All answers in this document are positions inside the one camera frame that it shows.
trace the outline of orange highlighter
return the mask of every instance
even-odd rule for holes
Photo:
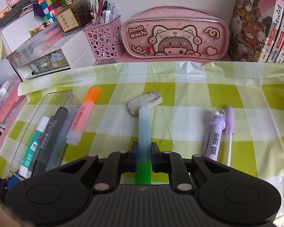
[[[66,136],[67,144],[76,146],[81,141],[83,132],[85,131],[91,112],[95,107],[100,93],[101,88],[97,86],[91,87],[86,93],[83,103]]]

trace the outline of barcode sticker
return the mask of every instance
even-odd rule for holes
[[[38,143],[33,142],[33,144],[31,145],[31,150],[33,150],[35,152],[36,148],[37,148]]]
[[[215,154],[216,154],[216,151],[217,151],[217,147],[216,147],[216,146],[211,146],[211,152],[210,152],[210,154],[215,155]]]
[[[218,143],[218,140],[219,140],[219,133],[214,133],[214,138],[213,138],[213,145],[217,146],[217,143]]]

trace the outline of rubik's cube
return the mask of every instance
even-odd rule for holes
[[[51,0],[39,0],[39,4],[41,6],[41,8],[43,9],[43,12],[45,14],[45,16],[43,17],[43,21],[50,21],[52,23],[56,22],[55,18],[54,18],[54,13],[55,15],[58,15],[60,12],[63,11],[63,8],[61,6],[61,3],[55,2],[52,3]]]

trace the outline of tassel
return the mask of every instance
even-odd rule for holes
[[[39,4],[34,4],[33,5],[33,9],[34,9],[35,17],[43,18],[45,16],[44,11],[42,10],[42,8],[41,8],[41,6]]]

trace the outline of green checkered tablecloth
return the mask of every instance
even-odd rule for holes
[[[152,141],[161,150],[176,151],[185,158],[203,154],[212,110],[230,104],[236,120],[232,166],[272,183],[282,195],[278,215],[284,214],[284,64],[118,63],[72,69],[24,82],[18,93],[27,95],[28,101],[1,148],[0,177],[11,175],[9,168],[17,146],[43,97],[72,89],[82,101],[91,86],[100,86],[102,93],[82,141],[67,147],[64,162],[88,153],[101,158],[128,150],[137,141],[138,117],[130,115],[126,104],[149,91],[158,91],[163,98],[162,105],[151,111]],[[219,161],[222,155],[223,142]],[[132,178],[133,174],[128,173],[123,181]],[[167,180],[166,174],[152,175],[153,182]]]

